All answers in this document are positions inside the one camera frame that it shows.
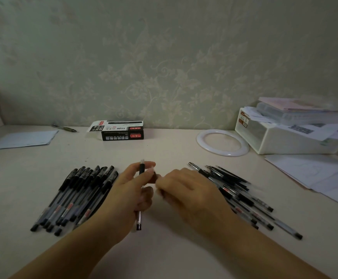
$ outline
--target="qr code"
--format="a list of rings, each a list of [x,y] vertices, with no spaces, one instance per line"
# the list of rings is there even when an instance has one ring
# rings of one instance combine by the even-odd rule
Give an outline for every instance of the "qr code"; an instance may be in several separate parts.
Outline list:
[[[93,126],[92,129],[90,129],[90,131],[102,131],[104,128],[103,125],[97,125],[97,126]]]
[[[313,124],[311,124],[311,125],[316,126],[316,127],[323,127],[323,126],[325,126],[326,124],[325,124],[325,123],[313,123]]]
[[[305,133],[305,134],[310,134],[310,133],[313,132],[313,130],[307,129],[305,127],[297,126],[297,125],[293,125],[289,128],[292,129],[292,130],[298,131],[298,132]]]

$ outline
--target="wallpaper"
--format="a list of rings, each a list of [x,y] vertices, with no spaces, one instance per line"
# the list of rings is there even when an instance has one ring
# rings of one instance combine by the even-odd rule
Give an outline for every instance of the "wallpaper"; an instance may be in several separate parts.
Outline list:
[[[303,94],[338,98],[338,0],[0,0],[6,124],[232,129]]]

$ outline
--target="white ring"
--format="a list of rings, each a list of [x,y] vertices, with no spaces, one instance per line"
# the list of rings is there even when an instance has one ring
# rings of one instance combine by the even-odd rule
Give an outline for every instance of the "white ring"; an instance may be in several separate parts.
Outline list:
[[[212,133],[220,133],[220,134],[228,135],[228,136],[235,138],[237,141],[240,142],[241,148],[237,151],[228,152],[228,151],[217,150],[217,149],[210,147],[207,143],[205,143],[204,137]],[[209,129],[209,130],[201,131],[197,135],[196,141],[199,143],[200,147],[204,148],[205,150],[212,152],[214,154],[217,154],[217,155],[224,155],[226,157],[239,157],[241,155],[245,155],[249,151],[248,143],[240,135],[238,135],[237,133],[231,133],[225,130]]]

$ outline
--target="white table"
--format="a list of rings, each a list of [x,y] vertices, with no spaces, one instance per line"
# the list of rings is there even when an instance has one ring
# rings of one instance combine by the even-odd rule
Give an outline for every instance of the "white table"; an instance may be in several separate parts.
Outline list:
[[[145,140],[103,142],[60,130],[50,145],[0,150],[0,278],[6,278],[59,238],[44,230],[30,232],[67,174],[83,165],[114,165],[122,171],[144,158],[165,175],[186,167],[220,165],[255,183],[254,194],[274,214],[303,235],[299,241],[276,227],[260,231],[327,275],[338,278],[338,203],[297,185],[253,150],[242,157],[222,157],[198,146],[198,130],[145,129]],[[54,130],[48,126],[3,126],[5,133]],[[208,137],[218,148],[237,148],[233,138]],[[245,278],[218,248],[183,224],[155,196],[143,214],[143,230],[130,233],[98,264],[91,278]]]

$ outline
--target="hand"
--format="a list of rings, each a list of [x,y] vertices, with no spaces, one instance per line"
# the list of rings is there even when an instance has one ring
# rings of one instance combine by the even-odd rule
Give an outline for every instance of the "hand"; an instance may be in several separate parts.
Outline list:
[[[156,181],[157,192],[198,233],[220,244],[220,233],[239,221],[216,185],[194,170],[175,169]]]
[[[145,161],[147,169],[136,178],[140,163],[133,163],[119,175],[111,191],[93,217],[102,218],[108,225],[108,234],[113,244],[119,243],[129,234],[135,220],[135,211],[145,211],[152,205],[153,188],[145,187],[147,183],[155,183],[153,161]]]

